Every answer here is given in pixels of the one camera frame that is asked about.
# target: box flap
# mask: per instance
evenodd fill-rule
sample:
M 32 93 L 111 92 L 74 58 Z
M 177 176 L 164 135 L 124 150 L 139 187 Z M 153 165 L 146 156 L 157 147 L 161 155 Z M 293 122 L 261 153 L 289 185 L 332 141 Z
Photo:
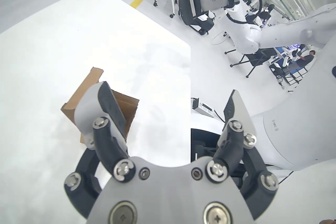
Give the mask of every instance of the box flap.
M 66 103 L 66 106 L 64 109 L 66 110 L 72 110 L 75 109 L 79 103 L 79 101 L 82 99 L 85 92 L 90 88 L 90 86 L 96 84 L 99 82 L 99 78 L 102 76 L 104 70 L 100 68 L 92 67 L 90 73 L 86 76 L 86 78 L 83 80 L 81 85 L 77 88 L 75 93 L 71 96 L 70 100 Z

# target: office chair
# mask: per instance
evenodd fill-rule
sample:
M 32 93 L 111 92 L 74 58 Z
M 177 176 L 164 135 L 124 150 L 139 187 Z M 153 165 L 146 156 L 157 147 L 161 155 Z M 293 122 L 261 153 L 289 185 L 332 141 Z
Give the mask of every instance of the office chair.
M 243 55 L 242 59 L 238 63 L 231 64 L 230 67 L 250 62 L 253 68 L 246 76 L 248 78 L 257 66 L 262 65 L 265 61 L 268 61 L 271 58 L 271 56 L 274 55 L 276 55 L 276 51 L 273 48 L 259 49 L 255 54 Z

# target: white robot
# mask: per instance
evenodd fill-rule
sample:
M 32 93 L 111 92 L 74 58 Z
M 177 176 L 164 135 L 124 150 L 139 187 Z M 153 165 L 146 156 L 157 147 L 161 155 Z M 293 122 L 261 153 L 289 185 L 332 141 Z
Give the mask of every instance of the white robot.
M 271 110 L 250 117 L 233 91 L 215 154 L 178 168 L 130 158 L 125 119 L 108 84 L 93 85 L 74 115 L 88 148 L 64 183 L 88 224 L 254 223 L 279 187 L 266 165 L 301 170 L 336 158 L 336 4 L 261 30 L 246 23 L 239 0 L 215 1 L 198 0 L 198 12 L 224 7 L 225 29 L 242 54 L 297 43 L 323 51 L 291 98 Z M 198 12 L 191 17 L 198 17 Z M 241 160 L 248 176 L 238 186 L 231 176 Z M 99 162 L 112 175 L 103 190 L 94 177 Z
M 288 50 L 286 47 L 282 47 L 282 49 L 286 54 L 282 63 L 283 68 L 288 67 L 290 62 L 297 61 L 299 59 L 299 55 L 301 54 L 300 48 L 292 47 L 290 50 Z

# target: screw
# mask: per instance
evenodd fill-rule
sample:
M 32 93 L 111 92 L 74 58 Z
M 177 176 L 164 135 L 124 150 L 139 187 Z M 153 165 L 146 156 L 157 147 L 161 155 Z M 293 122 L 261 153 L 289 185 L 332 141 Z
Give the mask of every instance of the screw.
M 108 124 L 108 119 L 104 119 L 102 117 L 98 117 L 94 122 L 93 122 L 93 127 L 94 128 L 103 128 Z
M 232 126 L 236 129 L 242 128 L 242 124 L 239 121 L 233 122 Z
M 249 146 L 255 146 L 257 143 L 257 138 L 255 135 L 251 135 L 251 134 L 246 134 L 245 135 L 245 140 L 247 142 L 247 145 Z
M 207 177 L 214 182 L 221 183 L 228 177 L 228 169 L 213 160 L 209 161 L 206 167 Z
M 73 172 L 69 176 L 66 177 L 64 183 L 68 187 L 70 187 L 71 191 L 73 191 L 79 186 L 81 180 L 82 180 L 81 175 L 77 172 Z
M 220 164 L 214 164 L 211 167 L 211 172 L 216 175 L 217 177 L 220 177 L 223 175 L 224 170 L 223 170 L 223 166 L 221 166 Z
M 240 132 L 243 131 L 243 125 L 242 125 L 242 123 L 241 123 L 240 121 L 235 121 L 235 120 L 230 121 L 230 122 L 229 122 L 229 126 L 230 126 L 230 128 L 233 129 L 235 132 L 240 133 Z
M 230 214 L 225 206 L 220 203 L 210 203 L 204 210 L 205 224 L 230 224 Z
M 269 190 L 275 191 L 279 188 L 279 182 L 274 174 L 267 176 L 260 175 L 261 183 Z
M 141 179 L 141 180 L 147 180 L 148 179 L 148 177 L 149 177 L 149 175 L 150 175 L 150 171 L 149 171 L 149 169 L 148 168 L 142 168 L 141 170 L 140 170 L 140 172 L 139 172 L 139 178 Z
M 202 179 L 202 171 L 201 171 L 201 169 L 199 169 L 197 167 L 195 167 L 194 169 L 192 169 L 191 170 L 191 176 L 196 181 Z
M 134 168 L 134 164 L 130 159 L 122 159 L 119 162 L 117 162 L 117 164 L 114 166 L 113 169 L 113 177 L 119 181 L 122 182 L 125 180 L 125 176 L 129 173 L 131 173 L 131 169 Z
M 125 176 L 129 173 L 129 167 L 128 167 L 128 163 L 122 163 L 118 169 L 117 169 L 117 173 L 120 176 Z
M 269 176 L 266 176 L 265 178 L 265 184 L 267 184 L 268 186 L 275 186 L 276 181 L 273 179 L 271 175 L 269 175 Z
M 136 224 L 138 218 L 137 209 L 127 201 L 115 205 L 109 216 L 110 224 Z

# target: workstation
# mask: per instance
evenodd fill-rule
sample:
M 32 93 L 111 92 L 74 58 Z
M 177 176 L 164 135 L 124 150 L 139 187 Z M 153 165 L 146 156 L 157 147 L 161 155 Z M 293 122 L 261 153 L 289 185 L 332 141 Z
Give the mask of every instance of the workstation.
M 292 1 L 0 0 L 4 222 L 334 219 L 336 2 Z

